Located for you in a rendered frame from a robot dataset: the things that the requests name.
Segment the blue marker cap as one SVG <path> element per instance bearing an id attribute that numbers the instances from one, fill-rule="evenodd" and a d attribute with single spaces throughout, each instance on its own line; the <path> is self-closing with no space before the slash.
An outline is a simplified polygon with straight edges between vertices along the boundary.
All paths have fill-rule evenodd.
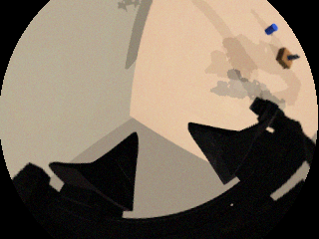
<path id="1" fill-rule="evenodd" d="M 267 27 L 266 31 L 264 31 L 264 32 L 266 32 L 266 35 L 268 36 L 268 35 L 271 35 L 271 33 L 274 31 L 275 32 L 278 31 L 278 25 L 276 25 L 275 23 L 272 24 L 271 27 Z"/>

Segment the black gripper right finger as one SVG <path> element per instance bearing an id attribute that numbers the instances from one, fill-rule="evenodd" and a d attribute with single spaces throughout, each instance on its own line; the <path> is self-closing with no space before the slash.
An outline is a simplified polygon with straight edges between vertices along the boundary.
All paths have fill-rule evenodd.
<path id="1" fill-rule="evenodd" d="M 236 131 L 188 122 L 187 130 L 200 147 L 200 151 L 207 156 L 208 163 L 214 167 L 212 170 L 215 170 L 223 184 L 227 184 L 235 178 L 236 170 L 243 163 L 244 158 L 247 158 L 256 137 L 267 129 L 268 123 L 270 119 L 264 119 L 252 127 Z"/>

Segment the grey marker with blue band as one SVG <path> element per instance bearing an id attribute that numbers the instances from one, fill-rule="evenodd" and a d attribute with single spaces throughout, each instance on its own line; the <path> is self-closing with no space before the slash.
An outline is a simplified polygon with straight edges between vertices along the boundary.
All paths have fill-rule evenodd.
<path id="1" fill-rule="evenodd" d="M 295 55 L 295 56 L 290 55 L 290 56 L 287 56 L 287 59 L 292 61 L 292 60 L 299 59 L 299 57 L 300 56 L 298 56 L 298 55 Z"/>

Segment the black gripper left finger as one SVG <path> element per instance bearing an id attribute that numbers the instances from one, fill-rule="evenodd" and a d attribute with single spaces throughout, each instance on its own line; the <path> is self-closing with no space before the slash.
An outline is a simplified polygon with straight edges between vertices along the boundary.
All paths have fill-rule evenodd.
<path id="1" fill-rule="evenodd" d="M 61 182 L 73 184 L 83 188 L 91 188 L 103 198 L 111 200 L 123 211 L 133 211 L 135 197 L 135 180 L 139 156 L 139 136 L 132 132 L 91 163 L 49 163 L 49 170 L 55 172 Z"/>

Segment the brown wooden block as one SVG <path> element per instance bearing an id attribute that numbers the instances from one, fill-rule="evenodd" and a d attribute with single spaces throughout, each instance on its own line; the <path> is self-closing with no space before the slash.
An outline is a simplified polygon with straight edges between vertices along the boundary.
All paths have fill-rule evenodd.
<path id="1" fill-rule="evenodd" d="M 279 49 L 278 51 L 278 55 L 276 55 L 276 63 L 280 64 L 280 68 L 283 67 L 287 69 L 291 68 L 292 63 L 294 63 L 294 61 L 288 60 L 287 56 L 292 55 L 292 53 L 288 52 L 287 47 L 284 47 L 282 49 Z"/>

